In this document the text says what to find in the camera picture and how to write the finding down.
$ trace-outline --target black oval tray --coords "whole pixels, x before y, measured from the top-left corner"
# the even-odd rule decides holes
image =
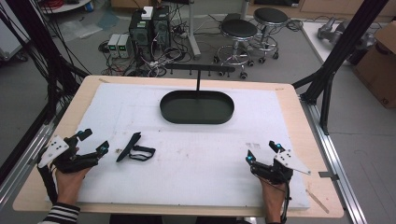
[[[171,91],[160,103],[163,117],[178,124],[221,124],[233,116],[233,99],[220,91]]]

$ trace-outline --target white bracket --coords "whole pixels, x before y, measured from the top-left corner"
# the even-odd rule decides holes
[[[53,161],[67,149],[69,149],[69,145],[67,145],[67,143],[62,139],[61,136],[55,135],[52,140],[49,141],[47,151],[45,151],[43,156],[41,157],[38,168],[43,168],[45,165],[50,163],[50,161]]]
[[[298,157],[290,149],[285,149],[283,152],[280,152],[279,150],[274,159],[292,170],[311,175],[311,171],[308,169],[308,167],[306,167],[305,164],[303,164],[303,162],[300,161],[300,159],[298,159]]]

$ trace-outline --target black metal post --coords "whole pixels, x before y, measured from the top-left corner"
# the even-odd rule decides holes
[[[308,90],[301,95],[302,100],[307,101],[311,105],[316,104],[318,97],[324,91],[320,112],[320,126],[326,134],[329,134],[327,124],[332,92],[332,80],[335,73],[387,2],[388,0],[365,0],[319,70],[311,76],[292,84],[293,87],[297,89],[312,82]]]

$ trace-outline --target wooden table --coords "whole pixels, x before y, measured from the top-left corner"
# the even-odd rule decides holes
[[[101,83],[125,83],[138,85],[188,86],[195,87],[193,79],[147,78],[147,77],[86,77],[75,98],[66,110],[54,134],[71,136],[90,105],[96,89]],[[294,88],[290,84],[256,83],[237,81],[202,80],[201,87],[234,88],[274,91],[282,109],[293,149],[298,157],[311,169],[312,175],[303,175],[310,208],[289,211],[289,217],[341,217],[343,208],[330,178],[321,178],[318,172],[327,171],[318,145],[309,127],[304,111]],[[38,171],[33,169],[17,196],[13,208],[17,211],[49,211],[51,203],[43,199],[46,190]],[[260,207],[213,207],[213,206],[169,206],[121,203],[80,203],[82,212],[162,214],[190,216],[262,217]]]

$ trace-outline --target striped sleeve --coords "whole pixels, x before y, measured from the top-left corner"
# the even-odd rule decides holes
[[[79,208],[65,203],[55,203],[46,218],[39,224],[76,224]]]

